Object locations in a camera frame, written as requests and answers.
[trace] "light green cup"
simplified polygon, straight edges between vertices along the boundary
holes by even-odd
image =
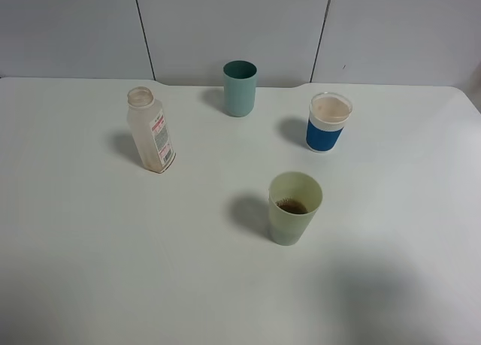
[[[256,100],[257,68],[250,62],[233,61],[224,66],[224,105],[234,117],[247,116]]]
[[[278,201],[290,198],[303,204],[306,214],[293,214],[279,208]],[[298,242],[322,202],[321,186],[302,172],[284,172],[269,187],[269,220],[272,240],[288,246]]]

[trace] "white table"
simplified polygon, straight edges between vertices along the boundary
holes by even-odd
[[[139,165],[134,86],[164,103],[177,152],[164,174]],[[324,91],[354,111],[320,155],[304,135]],[[481,343],[481,116],[462,92],[260,88],[244,118],[221,100],[148,80],[0,80],[0,339]],[[282,247],[264,226],[288,170],[325,198]]]

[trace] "plastic cup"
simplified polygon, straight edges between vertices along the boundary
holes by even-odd
[[[284,211],[277,202],[292,199],[303,204],[304,214]],[[321,186],[302,172],[284,172],[272,180],[269,187],[269,220],[272,240],[288,246],[298,242],[322,202]]]
[[[352,112],[351,102],[337,93],[320,93],[310,103],[306,142],[314,152],[332,150]]]
[[[233,61],[224,66],[224,104],[234,117],[247,116],[256,100],[257,68],[250,62]]]

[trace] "bottle opening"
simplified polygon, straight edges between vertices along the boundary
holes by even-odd
[[[127,100],[132,107],[145,107],[153,102],[153,94],[147,87],[135,87],[127,94]]]

